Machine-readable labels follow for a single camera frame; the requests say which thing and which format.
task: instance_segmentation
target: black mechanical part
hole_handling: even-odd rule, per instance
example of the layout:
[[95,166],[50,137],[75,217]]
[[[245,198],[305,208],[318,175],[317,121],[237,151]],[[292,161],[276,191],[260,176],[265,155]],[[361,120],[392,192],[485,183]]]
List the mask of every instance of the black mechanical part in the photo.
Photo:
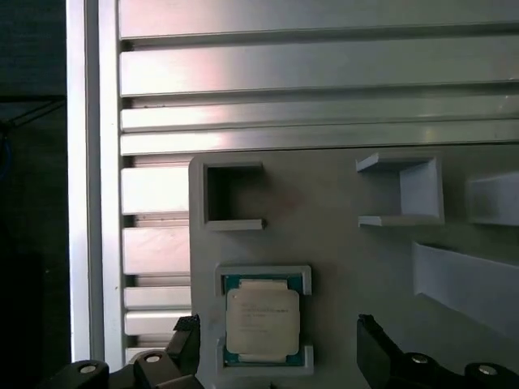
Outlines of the black mechanical part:
[[[174,330],[165,351],[140,355],[133,365],[110,374],[104,362],[76,362],[39,389],[203,389],[195,377],[199,317],[181,318]],[[425,354],[403,353],[370,315],[357,321],[357,364],[371,389],[519,388],[519,376],[500,365],[473,363],[459,375]]]
[[109,373],[101,361],[80,361],[65,367],[38,389],[204,389],[196,379],[200,323],[181,318],[165,351],[140,355],[133,365]]
[[512,389],[519,376],[493,363],[472,363],[465,375],[421,353],[403,353],[373,316],[357,321],[357,365],[371,389]]

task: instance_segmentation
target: metal frame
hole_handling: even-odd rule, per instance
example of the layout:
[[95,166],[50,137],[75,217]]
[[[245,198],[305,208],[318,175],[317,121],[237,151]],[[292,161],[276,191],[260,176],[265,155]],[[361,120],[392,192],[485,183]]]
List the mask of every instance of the metal frame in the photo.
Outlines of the metal frame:
[[67,0],[71,357],[102,359],[97,2]]
[[99,1],[101,215],[105,361],[115,369],[125,364],[123,334],[121,153],[119,152],[118,0]]

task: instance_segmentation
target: empty square slot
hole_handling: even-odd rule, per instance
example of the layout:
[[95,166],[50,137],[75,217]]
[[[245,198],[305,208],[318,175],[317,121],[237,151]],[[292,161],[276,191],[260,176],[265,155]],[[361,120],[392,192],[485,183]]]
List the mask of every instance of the empty square slot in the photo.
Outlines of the empty square slot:
[[405,226],[443,224],[444,205],[440,161],[435,156],[374,154],[357,162],[359,173],[376,173],[384,201],[374,215],[360,216],[359,224]]
[[264,197],[261,163],[208,166],[206,170],[206,227],[211,230],[263,229]]

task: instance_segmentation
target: reflective metal surface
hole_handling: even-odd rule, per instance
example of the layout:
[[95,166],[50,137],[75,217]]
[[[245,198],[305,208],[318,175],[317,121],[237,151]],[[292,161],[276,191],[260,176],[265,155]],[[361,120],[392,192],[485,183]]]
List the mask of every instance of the reflective metal surface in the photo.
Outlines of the reflective metal surface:
[[131,311],[126,314],[126,334],[129,336],[168,334],[171,336],[175,324],[189,310]]
[[71,359],[102,359],[97,2],[66,2]]
[[133,51],[121,54],[121,93],[502,82],[517,79],[518,60],[514,36]]
[[189,274],[189,227],[124,229],[124,273]]
[[122,213],[187,212],[187,166],[124,169]]
[[172,310],[191,308],[191,288],[126,288],[124,303],[128,310]]
[[121,37],[515,22],[514,0],[122,0]]
[[128,134],[121,137],[121,153],[131,156],[200,150],[510,142],[519,139],[518,123],[514,120],[478,120]]
[[[96,306],[113,369],[129,348],[165,345],[165,336],[141,341],[164,315],[150,310],[183,296],[159,298],[164,288],[190,284],[193,154],[519,140],[515,0],[99,4],[105,297]],[[71,152],[74,163],[82,152]],[[71,190],[83,188],[71,181]],[[124,301],[126,279],[137,289]],[[141,332],[128,344],[127,309]]]
[[125,133],[519,117],[519,96],[391,96],[124,109]]
[[126,349],[122,333],[125,285],[121,266],[117,9],[117,0],[99,1],[104,360],[113,370],[124,365]]

